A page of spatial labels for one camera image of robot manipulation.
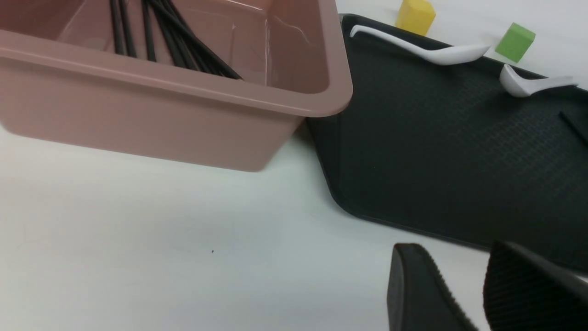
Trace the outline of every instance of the black tray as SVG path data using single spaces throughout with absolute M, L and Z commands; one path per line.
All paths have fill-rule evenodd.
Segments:
M 448 46 L 343 17 L 353 98 L 339 115 L 308 119 L 337 203 L 474 246 L 515 241 L 588 270 L 588 148 L 558 116 L 588 121 L 588 92 L 513 98 L 500 85 L 501 62 L 437 66 L 366 34 L 349 38 L 356 24 L 426 49 Z

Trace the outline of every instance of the chopstick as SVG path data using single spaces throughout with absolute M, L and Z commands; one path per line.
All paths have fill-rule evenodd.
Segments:
M 141 6 L 143 7 L 143 28 L 145 29 L 147 59 L 149 61 L 157 62 L 157 57 L 155 56 L 155 44 L 153 43 L 153 32 L 151 31 L 151 16 L 149 15 L 147 0 L 141 0 Z
M 126 54 L 130 57 L 137 57 L 135 51 L 135 44 L 133 43 L 133 35 L 131 33 L 131 24 L 129 23 L 129 15 L 126 12 L 126 0 L 119 0 L 118 4 L 121 7 L 122 29 L 125 31 Z
M 116 54 L 125 55 L 125 49 L 122 45 L 122 38 L 121 38 L 121 26 L 119 25 L 119 21 L 121 18 L 118 14 L 118 9 L 116 8 L 117 0 L 111 0 L 111 17 L 112 17 L 112 33 L 114 37 L 114 50 Z
M 573 114 L 570 111 L 560 111 L 559 116 L 577 134 L 577 136 L 588 146 L 588 117 Z
M 208 48 L 200 39 L 198 39 L 189 29 L 184 27 L 172 14 L 168 13 L 163 5 L 161 5 L 156 0 L 148 0 L 152 7 L 161 14 L 173 27 L 183 34 L 183 36 L 189 41 L 193 46 L 197 47 L 199 50 L 204 52 L 215 64 L 219 66 L 221 72 L 224 76 L 228 78 L 233 78 L 236 80 L 241 80 L 241 76 L 233 70 L 227 63 L 225 63 L 221 58 L 219 58 L 210 48 Z
M 161 0 L 161 3 L 164 7 L 167 7 L 166 10 L 168 12 L 172 12 L 172 9 L 169 6 L 169 3 L 166 0 Z M 188 50 L 186 49 L 186 45 L 184 44 L 184 41 L 182 40 L 182 37 L 180 37 L 178 35 L 178 33 L 176 31 L 172 30 L 172 36 L 176 42 L 176 45 L 178 46 L 178 50 L 180 52 L 180 55 L 182 56 L 184 63 L 186 64 L 186 67 L 190 70 L 195 70 L 197 71 L 198 68 L 196 67 L 196 65 L 194 64 L 194 62 L 192 61 L 192 57 L 190 56 L 190 53 L 188 52 Z
M 180 14 L 180 12 L 178 11 L 178 8 L 176 7 L 175 4 L 173 4 L 172 0 L 164 0 L 165 2 L 167 2 L 167 7 L 168 9 L 171 9 L 170 13 L 172 15 L 174 15 L 178 21 L 188 30 L 190 30 L 190 26 L 188 25 L 188 23 L 184 20 L 184 18 L 182 17 L 182 15 Z M 192 54 L 192 57 L 194 57 L 194 62 L 196 62 L 196 65 L 199 67 L 199 69 L 202 72 L 205 72 L 207 74 L 212 74 L 213 71 L 211 70 L 211 68 L 209 67 L 209 65 L 206 63 L 206 61 L 202 58 L 202 56 L 198 53 L 198 50 L 194 48 L 193 45 L 189 45 L 188 49 L 190 50 L 190 53 Z
M 161 30 L 161 33 L 163 34 L 163 39 L 165 40 L 165 44 L 168 46 L 169 55 L 171 55 L 171 57 L 172 57 L 173 64 L 176 67 L 186 68 L 186 64 L 184 63 L 184 60 L 179 52 L 178 46 L 176 45 L 176 42 L 170 32 L 170 28 L 168 27 L 168 24 L 163 20 L 160 12 L 155 12 L 155 18 L 157 19 L 157 22 L 159 24 L 159 29 Z

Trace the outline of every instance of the plastic bin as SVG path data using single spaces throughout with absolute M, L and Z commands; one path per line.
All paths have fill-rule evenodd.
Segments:
M 146 58 L 141 1 L 128 12 Z M 0 2 L 0 120 L 27 137 L 209 166 L 264 168 L 304 117 L 352 95 L 335 0 L 174 0 L 244 81 L 115 55 L 109 1 Z

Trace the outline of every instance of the yellow cube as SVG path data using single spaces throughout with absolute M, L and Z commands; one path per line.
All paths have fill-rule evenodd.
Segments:
M 404 0 L 398 12 L 396 27 L 425 36 L 435 15 L 433 6 L 426 0 Z

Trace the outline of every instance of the white plastic spoon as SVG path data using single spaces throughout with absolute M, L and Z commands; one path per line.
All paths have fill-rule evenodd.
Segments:
M 452 65 L 475 61 L 486 53 L 490 48 L 487 45 L 452 46 L 436 51 L 429 51 L 394 37 L 377 29 L 356 25 L 351 29 L 350 37 L 353 38 L 358 32 L 364 32 L 374 37 L 384 39 L 398 47 L 401 47 L 416 56 L 438 65 Z
M 533 93 L 547 90 L 549 88 L 578 85 L 572 76 L 526 80 L 519 76 L 515 70 L 507 64 L 504 65 L 500 72 L 500 83 L 510 95 L 517 98 L 528 97 Z

